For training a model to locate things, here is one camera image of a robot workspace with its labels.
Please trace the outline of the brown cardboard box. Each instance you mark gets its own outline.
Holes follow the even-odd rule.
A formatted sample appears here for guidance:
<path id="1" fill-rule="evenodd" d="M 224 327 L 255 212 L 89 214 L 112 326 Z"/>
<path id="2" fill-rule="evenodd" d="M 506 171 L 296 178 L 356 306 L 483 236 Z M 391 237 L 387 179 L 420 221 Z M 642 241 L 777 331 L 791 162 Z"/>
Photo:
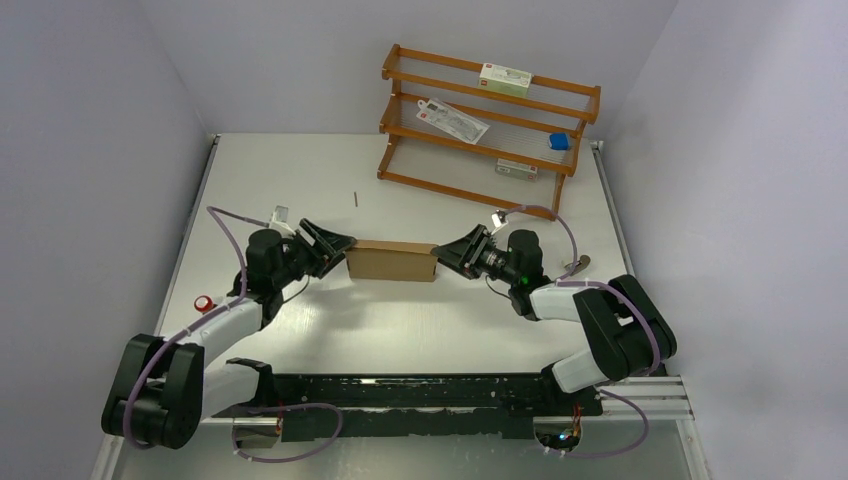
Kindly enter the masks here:
<path id="1" fill-rule="evenodd" d="M 345 253 L 351 279 L 434 282 L 433 244 L 358 240 Z"/>

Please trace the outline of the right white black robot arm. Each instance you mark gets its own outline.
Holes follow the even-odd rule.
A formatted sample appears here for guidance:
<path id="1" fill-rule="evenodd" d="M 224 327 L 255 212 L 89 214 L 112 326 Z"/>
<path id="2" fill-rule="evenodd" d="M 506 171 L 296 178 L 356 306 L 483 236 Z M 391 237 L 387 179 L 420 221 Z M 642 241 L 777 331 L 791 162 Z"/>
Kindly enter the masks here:
<path id="1" fill-rule="evenodd" d="M 432 254 L 439 264 L 467 278 L 488 276 L 507 284 L 518 316 L 529 321 L 579 324 L 587 346 L 544 368 L 551 380 L 539 391 L 542 406 L 562 414 L 587 387 L 649 374 L 677 352 L 676 337 L 639 281 L 630 274 L 607 283 L 556 282 L 545 274 L 538 235 L 509 234 L 504 249 L 483 225 Z"/>

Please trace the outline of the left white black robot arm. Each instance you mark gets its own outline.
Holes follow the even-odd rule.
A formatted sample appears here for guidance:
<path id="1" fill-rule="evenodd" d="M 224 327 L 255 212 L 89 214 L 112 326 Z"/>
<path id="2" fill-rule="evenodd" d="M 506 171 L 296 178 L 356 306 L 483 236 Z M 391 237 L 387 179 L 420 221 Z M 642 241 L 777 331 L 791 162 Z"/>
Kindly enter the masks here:
<path id="1" fill-rule="evenodd" d="M 128 341 L 101 414 L 102 431 L 140 449 L 179 449 L 202 420 L 231 407 L 261 416 L 280 405 L 269 364 L 244 358 L 212 364 L 276 319 L 287 286 L 323 278 L 356 242 L 307 219 L 295 230 L 263 224 L 237 252 L 232 289 L 195 300 L 199 319 L 168 337 L 138 334 Z"/>

